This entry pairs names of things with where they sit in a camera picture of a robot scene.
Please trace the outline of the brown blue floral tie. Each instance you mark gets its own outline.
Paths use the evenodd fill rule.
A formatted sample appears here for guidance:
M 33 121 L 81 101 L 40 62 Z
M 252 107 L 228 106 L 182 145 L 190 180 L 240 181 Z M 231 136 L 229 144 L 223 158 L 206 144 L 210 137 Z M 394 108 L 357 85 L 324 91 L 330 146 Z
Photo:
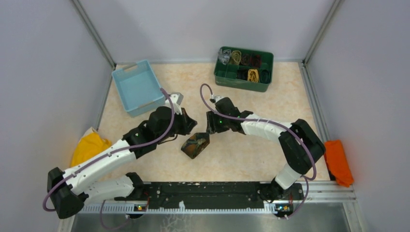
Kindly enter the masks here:
M 210 144 L 210 135 L 206 132 L 198 132 L 185 141 L 181 151 L 189 158 L 196 158 Z

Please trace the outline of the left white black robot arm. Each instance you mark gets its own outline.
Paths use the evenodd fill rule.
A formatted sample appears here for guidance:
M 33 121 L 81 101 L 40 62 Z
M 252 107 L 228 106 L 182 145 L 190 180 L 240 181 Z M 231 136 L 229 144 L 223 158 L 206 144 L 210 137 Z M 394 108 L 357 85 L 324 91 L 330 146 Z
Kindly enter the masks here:
M 197 121 L 188 116 L 185 108 L 158 107 L 147 120 L 96 156 L 66 170 L 59 167 L 50 170 L 43 209 L 66 219 L 93 200 L 141 199 L 145 187 L 138 174 L 129 173 L 113 181 L 98 180 L 127 162 L 154 151 L 167 138 L 190 134 L 196 125 Z

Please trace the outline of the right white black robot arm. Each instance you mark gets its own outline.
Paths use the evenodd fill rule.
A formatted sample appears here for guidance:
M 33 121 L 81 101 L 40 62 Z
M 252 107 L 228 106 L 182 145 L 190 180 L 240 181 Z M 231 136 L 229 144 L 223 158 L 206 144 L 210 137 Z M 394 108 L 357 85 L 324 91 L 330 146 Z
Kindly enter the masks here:
M 252 111 L 240 112 L 228 97 L 213 96 L 210 101 L 215 105 L 214 110 L 207 112 L 207 130 L 210 134 L 232 130 L 277 142 L 281 146 L 286 164 L 270 186 L 260 190 L 263 200 L 272 202 L 285 199 L 299 178 L 309 170 L 316 170 L 316 162 L 324 155 L 325 147 L 305 120 L 280 123 L 262 118 Z

